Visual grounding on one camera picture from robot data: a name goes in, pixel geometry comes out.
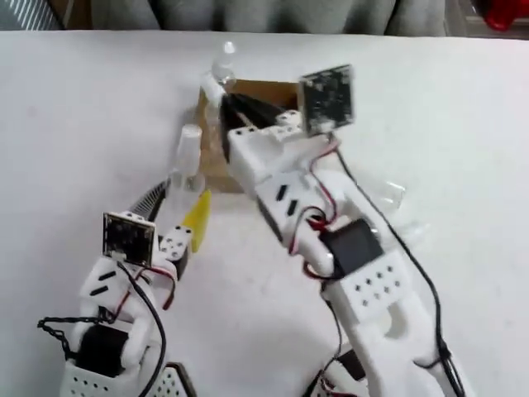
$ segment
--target robotic arm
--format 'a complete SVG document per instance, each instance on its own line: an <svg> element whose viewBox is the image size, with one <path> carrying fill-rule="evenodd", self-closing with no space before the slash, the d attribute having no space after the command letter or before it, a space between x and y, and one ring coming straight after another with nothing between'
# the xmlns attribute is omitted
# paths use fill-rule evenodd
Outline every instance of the robotic arm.
<svg viewBox="0 0 529 397"><path fill-rule="evenodd" d="M160 320L193 252L195 232L178 225L158 235L152 220L166 187L155 186L129 211L104 214L102 257L81 288L80 317L39 322L63 345L60 397L195 395L183 366L167 359ZM69 340L50 323L75 323Z"/></svg>
<svg viewBox="0 0 529 397"><path fill-rule="evenodd" d="M348 66L305 76L299 84L303 113L282 112L274 125L257 127L240 95L203 80L210 100L220 104L230 174L256 200L288 253L303 258L305 274L322 282L322 297L365 378L337 375L338 361L330 361L306 395L473 396L442 338L439 312L434 323L413 288L408 259L427 278L438 304L435 285L341 158L332 132L351 122L350 81ZM241 113L242 127L232 128L229 121ZM348 175L316 169L332 153ZM338 227L339 221L346 225ZM392 327L384 334L376 320L387 312ZM326 373L333 368L334 376Z"/></svg>

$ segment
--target plastic bottle cap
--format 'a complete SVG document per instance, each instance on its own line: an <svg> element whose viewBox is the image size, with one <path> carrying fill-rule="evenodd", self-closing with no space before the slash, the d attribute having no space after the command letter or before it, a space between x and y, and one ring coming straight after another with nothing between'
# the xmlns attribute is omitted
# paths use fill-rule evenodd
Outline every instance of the plastic bottle cap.
<svg viewBox="0 0 529 397"><path fill-rule="evenodd" d="M233 55L236 53L236 47L231 41L224 43L222 53L213 61L213 77L221 82L233 75Z"/></svg>
<svg viewBox="0 0 529 397"><path fill-rule="evenodd" d="M198 173L201 138L202 129L196 124L186 124L182 127L182 136L176 154L176 168L181 174L194 176Z"/></svg>

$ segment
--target circuit board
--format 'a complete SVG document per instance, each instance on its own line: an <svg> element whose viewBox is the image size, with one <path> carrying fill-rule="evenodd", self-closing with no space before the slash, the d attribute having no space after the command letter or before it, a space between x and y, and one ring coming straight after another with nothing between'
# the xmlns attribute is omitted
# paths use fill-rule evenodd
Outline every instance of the circuit board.
<svg viewBox="0 0 529 397"><path fill-rule="evenodd" d="M303 129L309 136L332 132L353 122L352 79L351 65L343 65L299 80L299 108Z"/></svg>
<svg viewBox="0 0 529 397"><path fill-rule="evenodd" d="M103 215L102 253L109 258L121 256L132 265L150 267L155 226L115 213Z"/></svg>

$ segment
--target cardboard box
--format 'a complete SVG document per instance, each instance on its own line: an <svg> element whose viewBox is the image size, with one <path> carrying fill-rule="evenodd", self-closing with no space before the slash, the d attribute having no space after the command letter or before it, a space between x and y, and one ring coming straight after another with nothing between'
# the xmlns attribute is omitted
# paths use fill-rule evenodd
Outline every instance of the cardboard box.
<svg viewBox="0 0 529 397"><path fill-rule="evenodd" d="M298 108L298 93L295 83L274 81L237 80L232 89L251 97L279 105L285 109ZM200 170L206 177L206 185L214 192L241 193L239 184L227 173L226 160L222 153L221 137L218 130L210 131L204 110L207 99L201 90L197 106L197 123L203 130Z"/></svg>

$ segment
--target striped plastic part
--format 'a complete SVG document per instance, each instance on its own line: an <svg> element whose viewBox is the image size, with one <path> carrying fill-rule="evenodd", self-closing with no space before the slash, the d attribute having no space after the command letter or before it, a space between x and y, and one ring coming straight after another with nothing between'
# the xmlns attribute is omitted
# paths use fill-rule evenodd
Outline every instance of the striped plastic part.
<svg viewBox="0 0 529 397"><path fill-rule="evenodd" d="M136 215L140 215L145 219L149 218L155 209L156 202L160 198L160 195L165 192L166 186L166 181L157 184L154 188L145 193L143 197L132 204L132 206L129 208L129 211L135 213Z"/></svg>
<svg viewBox="0 0 529 397"><path fill-rule="evenodd" d="M60 23L46 0L0 0L0 30L59 29Z"/></svg>

